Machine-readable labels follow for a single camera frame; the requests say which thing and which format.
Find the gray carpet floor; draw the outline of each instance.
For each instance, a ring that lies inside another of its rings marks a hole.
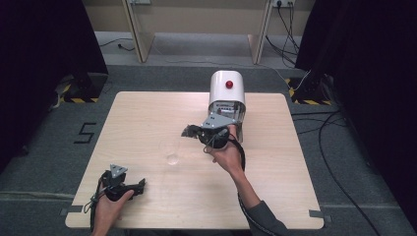
[[[0,235],[89,235],[87,229],[65,225],[62,209],[71,205],[112,101],[122,90],[209,91],[213,67],[108,66],[109,77],[97,103],[61,103],[38,127],[29,154],[14,157],[0,175]],[[340,105],[301,105],[291,102],[286,83],[270,69],[232,69],[244,78],[246,92],[279,92],[288,100],[326,226],[320,230],[291,230],[292,235],[375,235],[370,224],[331,178],[319,148],[319,130],[329,112]],[[280,70],[284,78],[300,77]],[[359,143],[336,114],[323,128],[322,147],[328,165],[345,191],[382,235],[415,235],[384,179],[367,164]],[[74,144],[92,132],[89,144]],[[110,235],[126,232],[113,229]],[[131,235],[147,235],[131,231]]]

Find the yellow-black warning tape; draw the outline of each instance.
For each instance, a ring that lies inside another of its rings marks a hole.
[[[61,97],[61,102],[73,102],[73,103],[87,103],[97,102],[98,98],[77,98],[77,97]]]
[[[301,91],[294,90],[295,88],[290,86],[291,79],[285,79],[285,81],[287,82],[288,86],[290,87],[289,95],[291,97],[291,100],[294,103],[309,104],[309,105],[331,105],[331,102],[328,99],[326,99],[325,95],[324,95],[324,99],[310,99],[310,98],[307,98],[307,97],[305,97],[305,94],[302,94]]]
[[[87,103],[87,102],[97,102],[98,97],[90,98],[90,97],[66,97],[65,94],[70,90],[71,85],[67,85],[64,87],[61,95],[61,102],[73,102],[73,103]]]

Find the black curtain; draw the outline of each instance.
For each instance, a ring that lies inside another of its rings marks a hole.
[[[365,155],[417,230],[417,1],[331,2],[316,1],[296,67],[333,75]]]
[[[23,145],[67,75],[107,74],[79,1],[0,1],[0,171]]]

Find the black cable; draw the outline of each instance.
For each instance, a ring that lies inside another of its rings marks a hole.
[[[98,180],[97,188],[95,190],[94,195],[92,195],[92,197],[90,198],[89,203],[87,203],[84,206],[84,213],[89,212],[89,209],[91,209],[91,213],[89,214],[89,229],[91,230],[91,232],[94,229],[95,208],[97,207],[99,199],[104,195],[104,194],[102,194],[101,196],[99,196],[100,186],[101,186],[101,179],[102,179],[102,176]]]
[[[293,39],[293,45],[294,45],[294,50],[298,53],[298,49],[300,49],[300,47],[298,46],[297,42],[294,39],[294,35],[292,34],[292,23],[294,22],[294,15],[295,15],[295,10],[294,10],[294,3],[289,2],[289,31],[290,31],[290,35],[291,38]]]
[[[338,125],[338,124],[334,124],[334,122],[336,122],[336,121],[338,121],[338,120],[340,120],[340,119],[343,119],[343,118],[339,118],[339,119],[337,119],[337,120],[334,120],[334,121],[331,121],[331,122],[327,122],[327,123],[325,123],[325,124],[326,124],[326,125]],[[297,133],[297,135],[304,135],[304,134],[307,134],[307,133],[310,133],[310,132],[314,132],[314,131],[320,130],[320,128],[321,128],[321,127],[316,128],[316,129],[312,129],[312,130],[308,130],[308,131],[299,132],[299,133]]]
[[[344,190],[343,186],[341,186],[340,182],[336,179],[336,177],[334,176],[333,172],[330,169],[330,166],[328,165],[328,161],[326,159],[325,153],[323,151],[323,146],[322,146],[322,131],[323,131],[323,127],[326,125],[326,123],[328,122],[328,120],[335,114],[337,114],[339,111],[335,111],[332,114],[329,115],[329,117],[326,119],[325,123],[322,125],[322,127],[319,130],[319,148],[320,148],[320,153],[322,155],[323,161],[325,162],[325,165],[328,169],[328,173],[330,174],[331,178],[334,180],[334,182],[336,183],[336,185],[339,187],[339,189],[343,192],[343,194],[349,199],[349,201],[355,205],[355,207],[359,210],[359,212],[362,214],[362,216],[368,221],[369,225],[374,229],[374,232],[377,235],[381,235],[380,232],[378,231],[378,229],[375,227],[375,225],[372,223],[372,221],[369,219],[369,217],[365,214],[365,212],[359,208],[359,206],[356,204],[356,202],[350,197],[350,195]]]
[[[287,55],[285,55],[284,53],[290,53],[290,54],[293,54],[293,55],[296,55],[296,54],[294,54],[294,53],[292,53],[292,52],[288,52],[288,51],[285,51],[285,50],[282,50],[282,49],[280,49],[279,47],[277,47],[277,46],[275,46],[270,40],[269,40],[269,37],[268,36],[266,36],[266,39],[267,39],[267,41],[269,42],[269,44],[270,44],[270,46],[272,47],[272,49],[276,52],[276,53],[278,53],[278,55],[280,55],[281,56],[281,58],[282,58],[282,62],[284,63],[284,65],[286,66],[286,64],[285,64],[285,62],[283,61],[283,59],[285,58],[285,60],[287,60],[287,61],[289,61],[291,64],[293,64],[293,65],[295,65],[295,62],[293,61],[293,60],[291,60],[291,58],[289,58]]]
[[[242,169],[243,171],[245,171],[246,168],[246,156],[245,156],[245,151],[243,150],[242,146],[239,144],[239,142],[236,140],[236,138],[234,136],[232,136],[234,139],[228,139],[229,142],[231,142],[233,145],[235,145],[237,147],[237,149],[240,152],[240,162],[242,165]]]
[[[294,44],[294,45],[296,45],[297,43],[295,42],[295,40],[294,40],[294,38],[293,38],[293,36],[292,36],[292,33],[290,32],[290,30],[288,29],[288,26],[286,25],[286,22],[284,21],[284,19],[282,18],[282,15],[281,15],[281,11],[279,11],[279,7],[277,8],[278,9],[278,15],[279,15],[279,17],[281,18],[281,20],[282,20],[282,23],[284,24],[284,26],[285,26],[285,30],[286,30],[286,32],[287,32],[287,38],[289,38],[290,39],[290,41]]]
[[[266,38],[266,39],[267,39],[267,41],[269,42],[270,46],[271,46],[272,48],[274,48],[274,49],[278,50],[280,53],[281,53],[281,52],[284,52],[284,53],[288,53],[288,54],[291,54],[291,55],[294,55],[294,56],[296,56],[296,55],[297,55],[297,53],[290,52],[290,51],[284,51],[284,50],[282,50],[281,48],[277,47],[275,44],[273,44],[272,42],[270,42],[269,37],[268,37],[267,35],[265,36],[265,38]]]
[[[292,121],[302,121],[302,120],[325,122],[325,120],[314,119],[314,118],[299,118],[299,119],[294,119],[294,120],[292,120]],[[347,127],[347,125],[342,125],[342,124],[337,124],[337,123],[335,123],[336,121],[339,121],[339,120],[343,120],[343,117],[342,117],[342,118],[338,118],[338,119],[333,120],[333,121],[328,122],[328,123],[329,123],[330,125],[336,125],[336,126],[340,126],[340,127]]]
[[[293,113],[291,114],[291,116],[299,116],[299,115],[318,115],[318,114],[332,114],[334,112],[338,112],[338,110],[336,111],[319,111],[319,112],[303,112],[303,113]]]
[[[282,46],[282,50],[285,50],[285,46],[286,46],[286,43],[288,42],[288,36],[285,38],[285,42],[284,42],[284,45]],[[286,67],[288,67],[288,68],[291,68],[291,69],[294,69],[294,67],[291,67],[291,66],[288,66],[286,63],[285,63],[285,61],[284,61],[284,58],[282,57],[282,64],[284,64]]]
[[[124,47],[122,44],[117,44],[117,46],[119,47],[119,48],[122,48],[122,49],[125,49],[126,51],[133,51],[133,50],[135,50],[135,47],[134,48],[126,48],[126,47]]]
[[[117,39],[114,39],[114,40],[108,41],[108,42],[106,42],[106,43],[104,43],[104,44],[100,44],[100,47],[101,47],[101,46],[108,45],[108,44],[110,44],[110,43],[112,43],[112,42],[115,42],[115,41],[118,41],[118,40],[133,40],[133,39],[132,39],[132,38],[121,37],[121,38],[117,38]]]

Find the metal bracket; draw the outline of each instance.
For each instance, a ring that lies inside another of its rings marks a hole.
[[[203,122],[201,127],[205,129],[217,129],[219,127],[228,126],[236,123],[237,122],[235,119],[230,119],[222,115],[211,113],[209,117]]]
[[[128,168],[118,166],[118,165],[115,165],[115,164],[110,164],[111,177],[113,179],[119,177],[120,175],[125,173],[127,170],[128,170]]]

